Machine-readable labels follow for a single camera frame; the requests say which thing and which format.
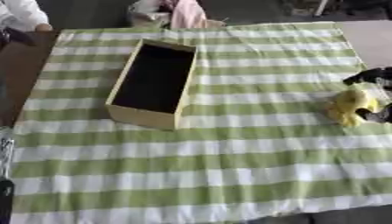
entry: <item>plastic bag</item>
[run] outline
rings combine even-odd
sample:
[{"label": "plastic bag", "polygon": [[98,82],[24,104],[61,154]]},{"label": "plastic bag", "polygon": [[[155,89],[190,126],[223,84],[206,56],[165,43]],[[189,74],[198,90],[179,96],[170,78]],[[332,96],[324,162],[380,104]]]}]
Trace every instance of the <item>plastic bag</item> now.
[{"label": "plastic bag", "polygon": [[170,12],[159,12],[160,0],[140,0],[128,7],[127,19],[131,26],[160,28],[168,25]]}]

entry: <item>open box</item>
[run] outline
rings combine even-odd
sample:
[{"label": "open box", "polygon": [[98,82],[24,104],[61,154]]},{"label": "open box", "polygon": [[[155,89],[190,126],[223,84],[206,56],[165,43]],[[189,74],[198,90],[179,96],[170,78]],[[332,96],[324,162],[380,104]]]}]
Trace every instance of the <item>open box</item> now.
[{"label": "open box", "polygon": [[142,39],[113,87],[113,120],[175,130],[195,64],[196,47]]}]

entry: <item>table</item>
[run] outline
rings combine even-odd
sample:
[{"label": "table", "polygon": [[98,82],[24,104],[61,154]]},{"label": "table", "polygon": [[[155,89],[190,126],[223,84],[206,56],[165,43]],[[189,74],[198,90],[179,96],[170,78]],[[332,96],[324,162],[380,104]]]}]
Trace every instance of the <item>table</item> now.
[{"label": "table", "polygon": [[10,109],[3,125],[13,126],[59,35],[58,31],[29,33],[37,44],[10,43],[0,52],[0,71],[7,85]]}]

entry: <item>chair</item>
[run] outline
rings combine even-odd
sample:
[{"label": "chair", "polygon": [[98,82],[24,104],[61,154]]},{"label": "chair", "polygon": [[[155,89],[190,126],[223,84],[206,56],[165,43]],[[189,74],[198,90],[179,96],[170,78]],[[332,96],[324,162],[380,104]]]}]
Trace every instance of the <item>chair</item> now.
[{"label": "chair", "polygon": [[345,0],[346,13],[353,15],[355,11],[370,10],[381,7],[389,20],[392,20],[392,2],[390,0]]}]

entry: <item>person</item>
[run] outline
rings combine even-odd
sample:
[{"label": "person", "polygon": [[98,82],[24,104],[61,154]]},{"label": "person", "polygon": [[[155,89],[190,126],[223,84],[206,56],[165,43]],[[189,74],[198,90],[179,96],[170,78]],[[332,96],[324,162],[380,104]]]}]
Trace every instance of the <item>person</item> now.
[{"label": "person", "polygon": [[0,26],[21,32],[49,32],[53,29],[36,0],[0,0]]}]

